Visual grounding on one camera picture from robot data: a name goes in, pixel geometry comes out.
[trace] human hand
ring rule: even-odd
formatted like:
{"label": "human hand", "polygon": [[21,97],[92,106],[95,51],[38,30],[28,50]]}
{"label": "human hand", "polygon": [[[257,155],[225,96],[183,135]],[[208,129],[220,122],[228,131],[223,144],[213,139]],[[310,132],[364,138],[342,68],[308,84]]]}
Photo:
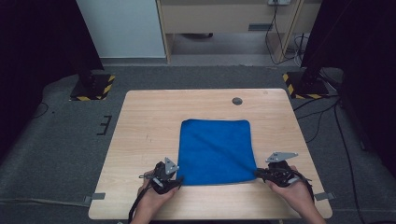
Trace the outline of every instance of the human hand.
{"label": "human hand", "polygon": [[[151,175],[153,171],[145,172],[145,175]],[[143,185],[137,191],[137,195],[146,188],[149,180],[144,178]],[[132,219],[131,224],[146,224],[149,223],[152,218],[157,214],[160,208],[170,200],[175,193],[178,191],[178,188],[173,188],[169,190],[165,194],[158,194],[153,188],[148,189],[143,198],[140,200],[139,204],[136,207],[134,212],[134,218]]]}
{"label": "human hand", "polygon": [[326,223],[315,207],[311,194],[302,180],[298,180],[285,188],[279,187],[270,180],[266,180],[265,183],[273,192],[285,199],[289,206],[300,214],[307,223]]}

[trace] metal bracket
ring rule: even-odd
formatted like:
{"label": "metal bracket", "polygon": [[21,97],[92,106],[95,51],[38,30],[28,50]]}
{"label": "metal bracket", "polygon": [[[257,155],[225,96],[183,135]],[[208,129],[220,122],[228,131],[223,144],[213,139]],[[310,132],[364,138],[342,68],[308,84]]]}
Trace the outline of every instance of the metal bracket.
{"label": "metal bracket", "polygon": [[93,193],[92,196],[85,196],[84,203],[91,204],[92,200],[104,200],[106,194],[105,193]]}
{"label": "metal bracket", "polygon": [[335,199],[335,194],[333,192],[322,192],[322,193],[318,193],[314,195],[315,198],[317,199],[317,201],[321,201],[321,200],[331,200],[331,199]]}
{"label": "metal bracket", "polygon": [[274,152],[265,162],[279,162],[298,156],[297,152]]}
{"label": "metal bracket", "polygon": [[167,175],[170,175],[178,170],[178,166],[175,165],[174,162],[169,160],[169,158],[165,157],[165,172]]}

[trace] wrist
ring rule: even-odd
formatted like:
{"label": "wrist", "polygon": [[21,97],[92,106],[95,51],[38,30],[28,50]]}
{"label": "wrist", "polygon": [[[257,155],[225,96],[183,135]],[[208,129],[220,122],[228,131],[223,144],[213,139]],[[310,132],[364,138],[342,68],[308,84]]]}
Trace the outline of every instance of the wrist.
{"label": "wrist", "polygon": [[300,217],[303,218],[308,224],[326,223],[322,215],[314,205],[304,206],[304,208],[298,211],[298,213]]}
{"label": "wrist", "polygon": [[139,210],[136,209],[131,224],[149,224],[152,218],[154,217],[153,212],[150,210],[151,209],[148,208],[145,211],[139,212]]}

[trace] black cable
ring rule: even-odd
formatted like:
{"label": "black cable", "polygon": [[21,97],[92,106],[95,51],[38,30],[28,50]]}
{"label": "black cable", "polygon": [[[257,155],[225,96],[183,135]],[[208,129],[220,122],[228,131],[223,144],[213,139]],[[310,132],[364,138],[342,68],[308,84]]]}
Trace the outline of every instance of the black cable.
{"label": "black cable", "polygon": [[306,143],[310,143],[310,142],[314,141],[314,140],[315,140],[315,138],[317,138],[317,136],[318,136],[318,133],[319,133],[320,120],[321,120],[321,117],[322,117],[323,113],[324,113],[324,112],[321,112],[321,113],[320,113],[320,116],[319,116],[319,119],[318,119],[318,126],[317,126],[317,131],[315,132],[314,136],[313,136],[313,137],[312,137],[310,140],[308,140],[308,141],[305,141]]}
{"label": "black cable", "polygon": [[396,224],[396,221],[383,220],[383,221],[370,222],[369,224]]}
{"label": "black cable", "polygon": [[310,104],[310,103],[312,103],[312,102],[314,102],[316,100],[328,99],[328,98],[337,97],[337,96],[338,95],[330,95],[330,96],[324,96],[324,97],[320,97],[320,98],[316,98],[316,99],[310,100],[308,102],[303,103],[302,105],[297,106],[295,109],[293,109],[293,111],[296,111],[296,110],[300,109],[301,107],[303,107],[305,105],[308,105],[308,104]]}
{"label": "black cable", "polygon": [[44,103],[44,102],[41,102],[40,104],[41,104],[41,105],[45,105],[45,106],[46,106],[46,110],[45,110],[43,113],[41,113],[40,115],[35,116],[35,117],[32,117],[32,119],[38,119],[38,118],[40,118],[41,116],[45,115],[45,114],[47,113],[47,111],[49,110],[49,108],[50,108],[50,107],[49,107],[46,103]]}
{"label": "black cable", "polygon": [[[297,39],[298,38],[301,38],[300,45],[297,44]],[[302,35],[296,36],[296,37],[294,37],[294,44],[297,47],[299,47],[299,49],[301,49],[303,47],[303,40],[304,39],[309,39],[308,37],[304,36],[304,33]]]}
{"label": "black cable", "polygon": [[302,53],[301,53],[301,48],[303,47],[303,41],[304,41],[304,33],[303,33],[303,35],[302,35],[302,37],[301,37],[301,40],[300,40],[300,47],[298,48],[298,51],[297,51],[297,56],[299,57],[299,59],[300,59],[301,62],[303,61],[303,58],[301,57],[301,55],[302,55]]}
{"label": "black cable", "polygon": [[282,51],[281,53],[282,53],[283,57],[286,58],[286,60],[283,60],[283,61],[280,62],[280,63],[276,63],[276,62],[274,61],[274,59],[272,58],[271,50],[270,50],[270,47],[268,46],[268,32],[269,32],[269,29],[268,29],[267,32],[265,33],[265,46],[266,46],[267,49],[268,49],[268,52],[269,52],[269,54],[270,54],[271,61],[272,61],[274,64],[282,64],[282,63],[284,63],[284,62],[286,62],[286,61],[289,61],[289,60],[294,59],[294,57],[288,58],[288,57],[286,57],[286,55],[283,53],[282,40],[281,40],[281,38],[280,38],[280,34],[279,34],[279,31],[277,30],[277,26],[276,26],[277,0],[275,0],[274,2],[275,2],[275,6],[274,6],[274,9],[275,9],[275,10],[274,10],[274,17],[273,17],[273,19],[272,19],[272,21],[271,21],[271,26],[270,26],[270,27],[275,26],[275,28],[276,28],[277,37],[279,38],[279,43],[280,43],[280,47],[281,47],[281,51]]}
{"label": "black cable", "polygon": [[146,187],[140,191],[139,195],[137,195],[136,200],[134,200],[134,204],[131,207],[131,210],[129,210],[129,215],[128,215],[128,224],[131,223],[132,218],[134,217],[134,210],[136,210],[137,205],[139,204],[140,200],[142,200],[143,196],[145,196],[146,192],[150,189],[151,185],[148,182]]}
{"label": "black cable", "polygon": [[70,203],[70,202],[60,202],[60,201],[53,201],[47,199],[34,199],[34,198],[0,199],[0,203],[40,203],[40,204],[48,204],[48,205],[90,207],[90,205],[86,203]]}
{"label": "black cable", "polygon": [[[302,36],[299,35],[299,36],[294,37],[294,45],[298,47],[298,50],[299,50],[302,54],[304,54],[304,53],[305,53],[305,50],[303,50],[302,44],[301,44],[301,45],[298,45],[298,44],[297,44],[297,39],[298,39],[298,38],[302,38]],[[286,48],[286,51],[293,51],[293,52],[295,52],[295,51],[296,51],[296,48],[294,48],[294,49]]]}
{"label": "black cable", "polygon": [[320,110],[320,111],[318,111],[318,112],[314,112],[314,113],[311,113],[311,114],[308,114],[308,115],[304,115],[304,116],[299,117],[299,118],[297,118],[297,119],[304,119],[304,118],[307,118],[307,117],[309,117],[309,116],[316,115],[316,114],[318,114],[318,113],[326,112],[326,111],[332,109],[335,105],[337,105],[339,101],[340,101],[340,99],[338,99],[333,105],[331,105],[330,107],[328,107],[328,108],[326,108],[326,109],[324,109],[324,110]]}
{"label": "black cable", "polygon": [[330,80],[332,83],[340,84],[338,81],[336,81],[336,80],[332,79],[331,77],[329,77],[329,76],[327,75],[327,73],[324,71],[323,68],[321,68],[320,71],[323,73],[323,76],[324,76],[325,78],[327,78],[328,80]]}
{"label": "black cable", "polygon": [[354,197],[354,200],[355,200],[356,209],[358,211],[359,218],[361,219],[361,223],[365,224],[363,216],[361,214],[361,208],[360,208],[359,202],[358,202],[358,196],[357,196],[356,184],[355,184],[355,177],[353,175],[352,162],[351,162],[351,159],[350,159],[350,156],[349,156],[349,151],[347,149],[346,139],[344,137],[343,131],[341,129],[340,121],[338,120],[338,116],[337,116],[337,106],[334,107],[334,116],[335,116],[335,121],[337,122],[338,131],[340,132],[341,138],[343,140],[344,150],[346,151],[346,157],[347,157],[347,162],[348,162],[348,165],[349,165],[349,172],[350,172],[350,177],[351,177],[351,181],[352,181],[352,190],[353,190],[353,197]]}

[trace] blue cloth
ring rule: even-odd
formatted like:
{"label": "blue cloth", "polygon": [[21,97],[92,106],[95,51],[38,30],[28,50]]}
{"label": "blue cloth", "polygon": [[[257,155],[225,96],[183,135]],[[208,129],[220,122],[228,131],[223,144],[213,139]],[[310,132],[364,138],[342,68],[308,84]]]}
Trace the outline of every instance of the blue cloth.
{"label": "blue cloth", "polygon": [[177,177],[183,185],[218,185],[255,179],[247,120],[188,119],[181,124]]}

